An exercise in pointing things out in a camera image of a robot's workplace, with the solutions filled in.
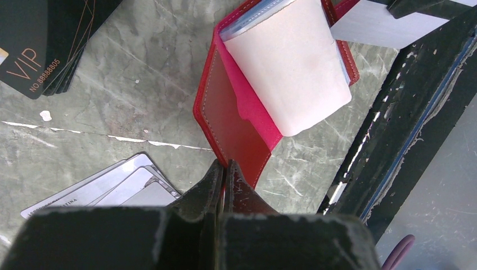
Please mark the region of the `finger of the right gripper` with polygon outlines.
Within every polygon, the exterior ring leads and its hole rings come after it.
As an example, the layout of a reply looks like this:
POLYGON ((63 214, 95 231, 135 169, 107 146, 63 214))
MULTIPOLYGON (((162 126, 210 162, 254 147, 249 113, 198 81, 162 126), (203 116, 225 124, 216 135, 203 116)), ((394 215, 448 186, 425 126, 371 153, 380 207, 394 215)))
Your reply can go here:
POLYGON ((395 19, 418 13, 450 20, 473 7, 474 1, 401 0, 391 1, 391 3, 387 5, 387 10, 395 19))

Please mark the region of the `silver VIP card stack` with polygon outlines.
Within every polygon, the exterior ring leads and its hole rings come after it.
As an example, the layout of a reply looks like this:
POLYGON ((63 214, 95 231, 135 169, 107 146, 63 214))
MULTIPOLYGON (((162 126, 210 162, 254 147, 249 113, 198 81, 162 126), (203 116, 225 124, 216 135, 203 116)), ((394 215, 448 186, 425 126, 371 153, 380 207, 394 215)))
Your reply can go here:
POLYGON ((141 152, 127 160, 121 160, 106 169, 81 180, 80 182, 22 210, 20 215, 28 219, 35 212, 48 206, 86 206, 100 201, 103 195, 112 191, 121 182, 140 171, 140 176, 147 179, 159 180, 168 191, 175 195, 180 193, 170 184, 163 173, 150 159, 148 154, 141 152))

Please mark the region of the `red leather card holder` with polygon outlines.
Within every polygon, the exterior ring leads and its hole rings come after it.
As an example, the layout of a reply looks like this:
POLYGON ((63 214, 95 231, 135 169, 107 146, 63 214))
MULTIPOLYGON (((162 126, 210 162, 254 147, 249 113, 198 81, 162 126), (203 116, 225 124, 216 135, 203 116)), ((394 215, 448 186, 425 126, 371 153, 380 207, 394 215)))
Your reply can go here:
POLYGON ((359 72, 330 1, 245 1, 213 30, 193 115, 224 166, 255 186, 284 137, 351 101, 359 72))

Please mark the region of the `single silver card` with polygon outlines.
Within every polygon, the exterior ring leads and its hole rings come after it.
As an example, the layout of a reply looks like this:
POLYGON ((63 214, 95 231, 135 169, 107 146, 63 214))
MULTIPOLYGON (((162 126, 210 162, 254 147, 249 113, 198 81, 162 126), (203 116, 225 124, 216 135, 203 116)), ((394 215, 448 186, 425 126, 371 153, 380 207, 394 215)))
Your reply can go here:
POLYGON ((402 49, 451 21, 420 13, 395 19, 387 10, 390 3, 340 1, 332 8, 332 36, 341 41, 402 49))

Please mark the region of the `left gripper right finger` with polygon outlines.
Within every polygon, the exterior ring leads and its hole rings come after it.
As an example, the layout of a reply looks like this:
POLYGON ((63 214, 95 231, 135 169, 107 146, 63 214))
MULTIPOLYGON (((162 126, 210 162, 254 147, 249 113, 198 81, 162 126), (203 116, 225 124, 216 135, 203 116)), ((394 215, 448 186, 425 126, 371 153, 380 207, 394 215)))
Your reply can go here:
POLYGON ((348 215, 279 214, 229 161, 219 269, 379 269, 368 229, 348 215))

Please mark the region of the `black VIP card stack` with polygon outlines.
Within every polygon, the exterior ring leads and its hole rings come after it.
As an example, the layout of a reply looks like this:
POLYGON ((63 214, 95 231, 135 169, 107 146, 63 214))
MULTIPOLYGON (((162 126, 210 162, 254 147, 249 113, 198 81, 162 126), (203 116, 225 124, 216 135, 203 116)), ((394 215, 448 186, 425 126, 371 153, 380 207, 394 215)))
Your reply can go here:
POLYGON ((1 1, 1 82, 36 100, 120 1, 1 1))

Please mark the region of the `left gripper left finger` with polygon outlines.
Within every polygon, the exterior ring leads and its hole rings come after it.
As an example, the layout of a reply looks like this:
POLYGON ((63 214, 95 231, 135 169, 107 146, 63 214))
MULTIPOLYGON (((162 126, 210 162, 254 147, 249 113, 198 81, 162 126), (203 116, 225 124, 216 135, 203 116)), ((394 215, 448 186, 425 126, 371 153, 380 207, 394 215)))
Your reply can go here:
POLYGON ((30 217, 2 269, 213 269, 224 167, 168 206, 51 207, 30 217))

